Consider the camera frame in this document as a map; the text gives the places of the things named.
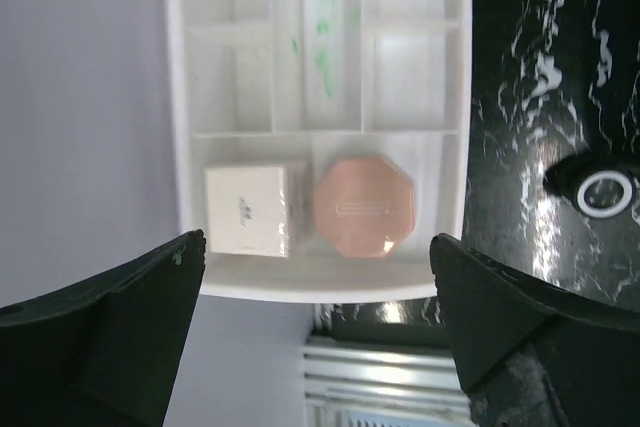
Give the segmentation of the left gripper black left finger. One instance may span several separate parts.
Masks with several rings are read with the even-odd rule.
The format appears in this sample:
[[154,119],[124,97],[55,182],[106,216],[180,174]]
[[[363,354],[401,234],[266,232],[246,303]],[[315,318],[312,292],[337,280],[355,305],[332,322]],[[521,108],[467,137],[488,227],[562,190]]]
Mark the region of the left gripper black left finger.
[[4,426],[161,426],[205,273],[186,232],[1,310]]

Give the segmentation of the small white pink box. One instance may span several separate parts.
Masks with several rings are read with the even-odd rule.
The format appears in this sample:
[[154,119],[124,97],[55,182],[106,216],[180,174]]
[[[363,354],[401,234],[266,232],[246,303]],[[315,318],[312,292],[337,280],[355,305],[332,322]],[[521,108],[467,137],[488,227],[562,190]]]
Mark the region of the small white pink box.
[[212,252],[286,258],[306,236],[310,191],[306,162],[209,167],[204,183]]

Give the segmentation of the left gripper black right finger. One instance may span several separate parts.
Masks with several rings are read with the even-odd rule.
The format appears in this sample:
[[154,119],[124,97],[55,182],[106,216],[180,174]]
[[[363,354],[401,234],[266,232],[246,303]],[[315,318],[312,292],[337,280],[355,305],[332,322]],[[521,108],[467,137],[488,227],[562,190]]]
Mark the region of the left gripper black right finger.
[[435,277],[478,426],[636,426],[639,315],[558,288],[439,234]]

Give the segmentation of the pink round cosmetic item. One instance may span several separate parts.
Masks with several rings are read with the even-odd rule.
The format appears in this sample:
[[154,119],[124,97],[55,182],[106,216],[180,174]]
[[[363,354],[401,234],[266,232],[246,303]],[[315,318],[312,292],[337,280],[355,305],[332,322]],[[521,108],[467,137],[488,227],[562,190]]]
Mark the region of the pink round cosmetic item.
[[414,182],[384,157],[344,158],[314,188],[312,210],[342,256],[385,258],[414,231]]

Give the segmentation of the blue cartoon fish suitcase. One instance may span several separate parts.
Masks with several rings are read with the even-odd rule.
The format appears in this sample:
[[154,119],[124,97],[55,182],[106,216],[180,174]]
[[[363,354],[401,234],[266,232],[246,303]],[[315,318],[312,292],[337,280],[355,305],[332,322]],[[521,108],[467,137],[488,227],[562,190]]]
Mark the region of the blue cartoon fish suitcase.
[[564,198],[581,215],[611,219],[639,198],[639,154],[631,151],[582,150],[547,168],[543,186]]

